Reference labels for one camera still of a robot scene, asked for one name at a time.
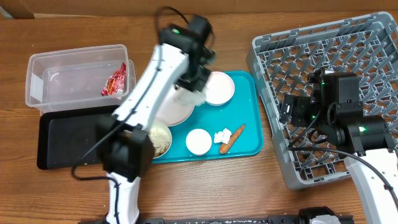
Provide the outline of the red snack wrapper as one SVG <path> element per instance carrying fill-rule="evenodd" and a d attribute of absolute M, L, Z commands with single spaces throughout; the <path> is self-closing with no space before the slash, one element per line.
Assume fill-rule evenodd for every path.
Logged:
<path fill-rule="evenodd" d="M 120 95 L 125 91 L 126 84 L 126 70 L 127 66 L 122 63 L 118 70 L 116 70 L 106 81 L 102 96 Z"/>

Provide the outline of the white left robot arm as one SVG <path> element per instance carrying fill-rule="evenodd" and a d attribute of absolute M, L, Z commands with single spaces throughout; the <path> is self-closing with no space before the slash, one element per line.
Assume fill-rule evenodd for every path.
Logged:
<path fill-rule="evenodd" d="M 169 90 L 180 88 L 181 104 L 204 103 L 210 76 L 206 65 L 215 56 L 205 43 L 212 34 L 209 22 L 160 30 L 159 43 L 131 94 L 110 117 L 100 119 L 96 150 L 109 182 L 106 223 L 135 223 L 139 218 L 139 185 L 155 153 L 149 132 Z"/>

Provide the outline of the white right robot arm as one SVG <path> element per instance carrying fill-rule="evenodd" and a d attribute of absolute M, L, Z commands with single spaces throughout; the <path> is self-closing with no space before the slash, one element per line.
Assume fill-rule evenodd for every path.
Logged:
<path fill-rule="evenodd" d="M 290 151 L 339 155 L 359 193 L 368 223 L 397 223 L 397 154 L 386 120 L 366 116 L 359 97 L 359 77 L 352 72 L 319 69 L 308 76 L 310 96 L 286 94 L 281 123 L 303 131 Z"/>

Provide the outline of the large white napkin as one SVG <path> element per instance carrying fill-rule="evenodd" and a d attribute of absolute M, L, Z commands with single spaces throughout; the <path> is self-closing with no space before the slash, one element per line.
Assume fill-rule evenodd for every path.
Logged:
<path fill-rule="evenodd" d="M 179 88 L 175 95 L 175 101 L 182 105 L 194 105 L 200 106 L 205 103 L 206 100 L 206 89 L 202 91 L 189 91 L 185 88 Z"/>

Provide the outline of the small white tissue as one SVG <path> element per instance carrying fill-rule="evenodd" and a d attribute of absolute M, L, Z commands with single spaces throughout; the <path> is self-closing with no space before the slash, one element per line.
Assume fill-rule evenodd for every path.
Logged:
<path fill-rule="evenodd" d="M 232 136 L 232 132 L 229 129 L 224 128 L 224 130 L 218 131 L 217 133 L 215 133 L 213 142 L 215 144 L 227 144 L 227 143 L 229 143 L 231 136 Z"/>

